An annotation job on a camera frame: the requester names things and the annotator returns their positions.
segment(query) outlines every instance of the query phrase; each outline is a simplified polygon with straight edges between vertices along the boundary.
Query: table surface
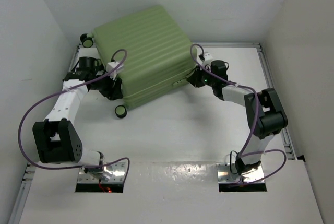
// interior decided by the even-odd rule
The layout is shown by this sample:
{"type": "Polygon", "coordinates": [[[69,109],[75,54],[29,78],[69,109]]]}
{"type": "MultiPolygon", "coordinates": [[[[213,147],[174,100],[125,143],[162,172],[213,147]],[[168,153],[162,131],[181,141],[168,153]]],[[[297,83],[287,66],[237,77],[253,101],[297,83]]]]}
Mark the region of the table surface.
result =
{"type": "MultiPolygon", "coordinates": [[[[230,63],[229,79],[266,88],[256,48],[206,48],[230,63]]],[[[96,49],[79,56],[97,57],[96,49]]],[[[108,161],[124,156],[132,164],[123,194],[74,193],[78,170],[37,169],[22,214],[23,223],[322,223],[305,167],[289,161],[266,180],[267,192],[219,193],[216,162],[240,151],[249,132],[245,109],[217,99],[209,87],[185,86],[139,108],[124,119],[114,115],[121,101],[91,91],[75,128],[90,149],[108,161]]],[[[284,150],[277,135],[268,148],[284,150]]],[[[264,173],[281,154],[263,157],[264,173]]]]}

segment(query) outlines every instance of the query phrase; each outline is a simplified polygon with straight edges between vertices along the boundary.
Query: purple cable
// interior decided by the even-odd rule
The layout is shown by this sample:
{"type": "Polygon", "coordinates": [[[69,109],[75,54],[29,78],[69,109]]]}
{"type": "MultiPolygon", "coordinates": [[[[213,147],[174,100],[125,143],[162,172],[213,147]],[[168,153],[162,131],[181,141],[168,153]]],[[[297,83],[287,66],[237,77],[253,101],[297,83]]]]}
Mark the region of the purple cable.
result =
{"type": "MultiPolygon", "coordinates": [[[[248,185],[254,184],[254,183],[258,182],[258,181],[265,180],[266,178],[269,178],[269,177],[273,176],[274,174],[278,173],[284,167],[285,163],[287,162],[287,159],[288,159],[287,155],[285,154],[284,151],[282,151],[280,149],[270,149],[270,150],[266,151],[265,153],[268,153],[268,152],[280,152],[280,153],[283,154],[284,160],[283,160],[282,165],[278,169],[276,169],[274,172],[272,172],[272,173],[270,173],[270,174],[262,177],[261,179],[254,180],[254,181],[247,182],[247,183],[233,183],[233,184],[231,184],[231,187],[235,187],[235,186],[248,186],[248,185]]],[[[258,152],[250,152],[248,154],[243,155],[243,157],[250,156],[250,155],[262,154],[262,153],[263,152],[260,152],[260,151],[258,151],[258,152]]]]}
{"type": "MultiPolygon", "coordinates": [[[[206,68],[204,68],[204,67],[197,61],[196,56],[193,54],[193,48],[194,48],[194,46],[198,46],[198,47],[202,50],[202,54],[204,54],[204,49],[203,49],[203,47],[202,47],[200,44],[196,44],[196,43],[194,43],[194,44],[192,44],[192,45],[190,46],[190,54],[191,54],[193,60],[197,63],[197,65],[198,65],[204,72],[208,73],[209,75],[213,76],[214,78],[217,78],[217,79],[221,80],[222,82],[224,82],[224,83],[226,83],[226,84],[233,85],[233,86],[236,85],[235,82],[225,80],[225,79],[219,77],[218,75],[216,75],[216,74],[210,72],[210,71],[207,70],[206,68]]],[[[248,143],[250,142],[250,139],[251,139],[252,135],[254,134],[254,130],[255,130],[255,127],[256,127],[257,118],[258,118],[258,115],[259,115],[260,101],[259,101],[259,97],[257,96],[257,92],[255,91],[254,88],[252,88],[252,87],[248,87],[248,86],[242,86],[242,85],[238,85],[238,87],[241,87],[241,88],[244,88],[244,89],[251,90],[251,91],[254,93],[254,95],[255,95],[255,100],[256,100],[256,104],[255,104],[255,115],[254,115],[253,123],[252,123],[252,126],[251,126],[251,128],[250,128],[250,131],[249,131],[249,135],[248,135],[248,137],[247,137],[247,140],[246,140],[246,142],[245,142],[243,148],[241,149],[241,151],[240,151],[240,153],[239,153],[239,154],[240,154],[240,157],[243,157],[242,154],[244,153],[244,151],[245,151],[245,149],[246,149],[248,143]]]]}
{"type": "MultiPolygon", "coordinates": [[[[114,69],[112,69],[111,71],[105,73],[104,75],[101,75],[100,77],[96,78],[96,79],[93,79],[93,80],[90,80],[88,82],[85,82],[85,83],[82,83],[82,84],[79,84],[79,85],[76,85],[76,86],[73,86],[73,87],[70,87],[68,88],[68,90],[74,90],[74,89],[77,89],[79,87],[82,87],[82,86],[86,86],[86,85],[89,85],[89,84],[92,84],[96,81],[99,81],[109,75],[111,75],[112,72],[116,71],[126,60],[127,58],[127,50],[125,49],[118,49],[112,56],[112,59],[115,57],[115,55],[119,52],[123,51],[124,52],[124,57],[122,58],[122,60],[120,61],[120,63],[115,66],[114,69]]],[[[42,102],[44,102],[45,100],[48,100],[52,97],[55,97],[55,96],[59,96],[59,95],[62,95],[63,93],[66,93],[68,92],[68,90],[62,90],[60,92],[56,92],[52,95],[49,95],[41,100],[39,100],[38,102],[36,102],[34,105],[32,105],[27,111],[26,113],[24,114],[24,116],[22,117],[22,120],[20,122],[20,125],[19,125],[19,129],[18,129],[18,143],[19,143],[19,148],[20,148],[20,151],[22,153],[22,155],[25,157],[25,159],[30,162],[32,165],[34,165],[35,167],[37,168],[41,168],[41,169],[47,169],[47,170],[64,170],[64,169],[73,169],[73,168],[82,168],[83,166],[71,166],[71,167],[61,167],[61,168],[52,168],[52,167],[44,167],[44,166],[41,166],[35,162],[33,162],[29,157],[28,155],[25,153],[24,149],[23,149],[23,146],[22,146],[22,140],[21,140],[21,132],[22,132],[22,126],[23,126],[23,123],[26,119],[26,117],[28,116],[28,114],[32,111],[32,109],[34,109],[36,106],[38,106],[39,104],[41,104],[42,102]]],[[[106,167],[106,166],[110,166],[112,164],[115,164],[121,160],[127,160],[128,161],[128,166],[127,166],[127,170],[126,170],[126,174],[125,174],[125,177],[124,177],[124,182],[125,182],[125,179],[127,177],[127,173],[129,171],[129,168],[130,168],[130,159],[127,158],[127,157],[124,157],[124,158],[121,158],[121,159],[118,159],[116,161],[113,161],[113,162],[109,162],[107,164],[103,164],[103,165],[97,165],[97,166],[85,166],[85,168],[101,168],[101,167],[106,167]]]]}

